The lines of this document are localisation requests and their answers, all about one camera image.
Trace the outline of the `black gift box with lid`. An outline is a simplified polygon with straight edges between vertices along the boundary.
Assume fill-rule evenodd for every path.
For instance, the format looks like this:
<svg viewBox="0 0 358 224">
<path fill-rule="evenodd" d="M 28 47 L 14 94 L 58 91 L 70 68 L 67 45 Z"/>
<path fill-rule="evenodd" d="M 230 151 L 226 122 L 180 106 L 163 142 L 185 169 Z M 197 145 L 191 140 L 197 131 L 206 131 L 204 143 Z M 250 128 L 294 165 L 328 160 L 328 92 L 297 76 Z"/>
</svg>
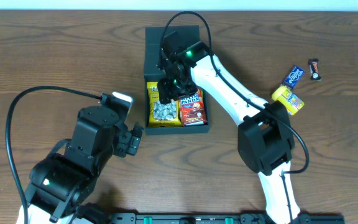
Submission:
<svg viewBox="0 0 358 224">
<path fill-rule="evenodd" d="M 146 135 L 176 135 L 176 134 L 200 134 L 208 133 L 210 129 L 209 123 L 205 125 L 194 126 L 177 126 L 177 127 L 157 127 L 153 128 L 149 126 L 150 115 L 150 100 L 147 91 L 148 82 L 157 82 L 163 76 L 163 71 L 159 70 L 156 66 L 158 63 L 158 49 L 160 44 L 161 34 L 164 27 L 146 27 L 145 28 L 145 59 L 144 59 L 144 82 L 145 82 L 145 133 Z M 189 43 L 195 44 L 200 40 L 199 26 L 170 26 L 165 35 L 168 35 L 174 31 L 177 31 L 182 39 L 188 40 Z M 203 101 L 206 110 L 206 118 L 209 120 L 208 111 L 208 96 L 209 94 L 203 91 Z"/>
</svg>

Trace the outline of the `yellow Mentos candy tub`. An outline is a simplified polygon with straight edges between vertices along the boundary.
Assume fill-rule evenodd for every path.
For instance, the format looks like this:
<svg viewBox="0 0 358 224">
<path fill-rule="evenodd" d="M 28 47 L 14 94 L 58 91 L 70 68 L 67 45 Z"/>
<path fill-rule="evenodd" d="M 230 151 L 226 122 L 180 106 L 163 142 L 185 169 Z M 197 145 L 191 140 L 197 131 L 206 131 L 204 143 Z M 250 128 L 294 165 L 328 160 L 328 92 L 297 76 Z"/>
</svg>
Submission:
<svg viewBox="0 0 358 224">
<path fill-rule="evenodd" d="M 305 103 L 287 86 L 281 85 L 272 93 L 273 101 L 279 101 L 285 106 L 289 115 L 295 115 Z"/>
</svg>

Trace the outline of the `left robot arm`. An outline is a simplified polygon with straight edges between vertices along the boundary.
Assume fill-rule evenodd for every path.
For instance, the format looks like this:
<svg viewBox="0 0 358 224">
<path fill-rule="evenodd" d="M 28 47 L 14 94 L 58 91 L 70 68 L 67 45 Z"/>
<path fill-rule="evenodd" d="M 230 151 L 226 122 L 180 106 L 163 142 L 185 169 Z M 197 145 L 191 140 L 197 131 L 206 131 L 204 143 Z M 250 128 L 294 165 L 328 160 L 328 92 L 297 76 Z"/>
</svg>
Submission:
<svg viewBox="0 0 358 224">
<path fill-rule="evenodd" d="M 18 219 L 28 223 L 61 223 L 94 191 L 112 156 L 135 155 L 143 128 L 128 129 L 128 106 L 89 106 L 78 112 L 70 139 L 56 143 L 30 172 L 30 184 Z"/>
</svg>

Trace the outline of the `red Hello Panda box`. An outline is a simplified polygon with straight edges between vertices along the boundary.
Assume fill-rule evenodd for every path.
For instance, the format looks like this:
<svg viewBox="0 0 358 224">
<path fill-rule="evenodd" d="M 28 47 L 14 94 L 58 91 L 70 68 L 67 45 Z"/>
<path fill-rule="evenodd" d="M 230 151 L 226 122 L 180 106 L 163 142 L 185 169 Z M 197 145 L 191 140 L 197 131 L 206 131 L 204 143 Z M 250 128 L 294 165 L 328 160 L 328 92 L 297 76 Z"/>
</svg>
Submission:
<svg viewBox="0 0 358 224">
<path fill-rule="evenodd" d="M 200 87 L 194 95 L 180 100 L 180 120 L 182 126 L 197 126 L 208 123 L 203 91 Z"/>
</svg>

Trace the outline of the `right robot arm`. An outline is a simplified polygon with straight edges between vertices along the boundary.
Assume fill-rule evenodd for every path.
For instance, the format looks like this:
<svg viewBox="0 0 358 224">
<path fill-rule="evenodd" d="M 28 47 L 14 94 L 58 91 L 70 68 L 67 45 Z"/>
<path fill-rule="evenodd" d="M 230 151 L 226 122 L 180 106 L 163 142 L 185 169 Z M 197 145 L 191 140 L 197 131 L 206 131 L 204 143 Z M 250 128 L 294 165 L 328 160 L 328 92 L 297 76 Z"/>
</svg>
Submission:
<svg viewBox="0 0 358 224">
<path fill-rule="evenodd" d="M 285 107 L 253 94 L 222 65 L 210 47 L 164 43 L 158 65 L 160 101 L 182 100 L 197 88 L 209 93 L 238 127 L 237 149 L 262 184 L 267 215 L 274 223 L 293 223 L 300 213 L 291 186 L 291 151 L 298 133 L 290 126 Z"/>
</svg>

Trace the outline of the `yellow Hacks candy bag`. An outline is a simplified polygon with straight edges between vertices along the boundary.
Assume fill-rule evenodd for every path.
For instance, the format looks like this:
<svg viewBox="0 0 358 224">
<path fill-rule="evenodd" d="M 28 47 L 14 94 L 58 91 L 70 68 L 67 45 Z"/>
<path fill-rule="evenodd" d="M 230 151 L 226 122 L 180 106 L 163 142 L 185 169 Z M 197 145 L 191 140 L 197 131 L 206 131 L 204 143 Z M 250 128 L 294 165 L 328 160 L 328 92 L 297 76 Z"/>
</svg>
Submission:
<svg viewBox="0 0 358 224">
<path fill-rule="evenodd" d="M 181 126 L 181 121 L 178 116 L 178 101 L 170 100 L 167 104 L 161 103 L 157 82 L 148 82 L 147 91 L 150 105 L 149 127 L 159 128 Z"/>
</svg>

